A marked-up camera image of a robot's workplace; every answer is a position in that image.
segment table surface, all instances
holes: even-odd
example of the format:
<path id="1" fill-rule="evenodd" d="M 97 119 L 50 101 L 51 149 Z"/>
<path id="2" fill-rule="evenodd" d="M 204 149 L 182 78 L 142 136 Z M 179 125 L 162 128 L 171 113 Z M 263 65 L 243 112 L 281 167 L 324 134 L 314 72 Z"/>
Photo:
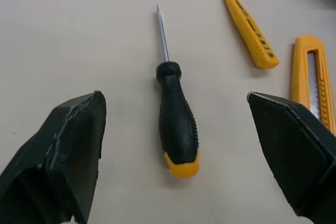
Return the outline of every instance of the table surface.
<path id="1" fill-rule="evenodd" d="M 249 91 L 289 98 L 293 44 L 323 40 L 336 89 L 335 0 L 240 0 L 280 65 L 255 68 L 223 0 L 0 0 L 0 170 L 53 107 L 94 90 L 107 124 L 89 223 L 308 224 L 265 161 Z M 159 4 L 200 139 L 200 172 L 169 175 L 158 117 Z"/>

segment white surface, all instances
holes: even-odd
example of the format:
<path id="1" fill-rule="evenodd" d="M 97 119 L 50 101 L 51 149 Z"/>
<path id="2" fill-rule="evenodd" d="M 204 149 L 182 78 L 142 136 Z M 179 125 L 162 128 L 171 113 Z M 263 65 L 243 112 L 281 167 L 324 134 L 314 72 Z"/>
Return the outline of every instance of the white surface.
<path id="1" fill-rule="evenodd" d="M 0 170 L 56 105 L 101 90 L 107 127 L 89 223 L 308 224 L 261 151 L 248 91 L 289 98 L 295 38 L 323 40 L 336 90 L 334 0 L 240 0 L 280 59 L 254 67 L 223 0 L 0 0 Z M 196 117 L 199 174 L 174 180 L 158 134 L 156 4 Z"/>

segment screwdriver shaft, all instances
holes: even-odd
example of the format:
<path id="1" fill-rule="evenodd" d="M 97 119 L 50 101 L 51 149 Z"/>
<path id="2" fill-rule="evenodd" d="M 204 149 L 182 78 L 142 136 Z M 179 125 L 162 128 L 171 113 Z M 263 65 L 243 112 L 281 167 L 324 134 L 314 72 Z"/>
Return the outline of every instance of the screwdriver shaft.
<path id="1" fill-rule="evenodd" d="M 168 57 L 168 49 L 167 49 L 167 43 L 166 43 L 166 36 L 164 34 L 164 29 L 163 29 L 163 23 L 162 23 L 162 18 L 160 14 L 160 10 L 158 5 L 156 5 L 156 12 L 158 14 L 158 20 L 159 20 L 159 26 L 160 26 L 160 39 L 161 39 L 161 47 L 162 47 L 162 53 L 164 57 L 164 62 L 169 61 Z"/>

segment black screwdriver handle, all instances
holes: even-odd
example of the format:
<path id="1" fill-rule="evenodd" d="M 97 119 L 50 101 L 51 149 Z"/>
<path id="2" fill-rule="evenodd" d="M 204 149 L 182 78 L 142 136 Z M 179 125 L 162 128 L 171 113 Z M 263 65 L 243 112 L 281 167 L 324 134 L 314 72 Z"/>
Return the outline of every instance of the black screwdriver handle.
<path id="1" fill-rule="evenodd" d="M 162 88 L 160 138 L 164 157 L 173 176 L 194 176 L 198 165 L 198 136 L 194 115 L 180 84 L 181 69 L 176 62 L 165 62 L 156 69 Z"/>

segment yellow utility knife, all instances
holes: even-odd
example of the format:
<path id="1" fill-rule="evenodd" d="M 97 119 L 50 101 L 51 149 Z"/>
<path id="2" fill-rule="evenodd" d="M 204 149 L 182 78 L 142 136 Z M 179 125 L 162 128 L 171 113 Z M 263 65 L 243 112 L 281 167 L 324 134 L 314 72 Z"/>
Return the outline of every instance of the yellow utility knife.
<path id="1" fill-rule="evenodd" d="M 296 39 L 291 99 L 301 103 L 336 135 L 334 102 L 323 42 L 306 35 Z"/>
<path id="2" fill-rule="evenodd" d="M 258 68 L 270 69 L 279 65 L 279 60 L 268 41 L 248 11 L 238 0 L 225 0 L 232 18 L 243 36 L 245 43 Z"/>

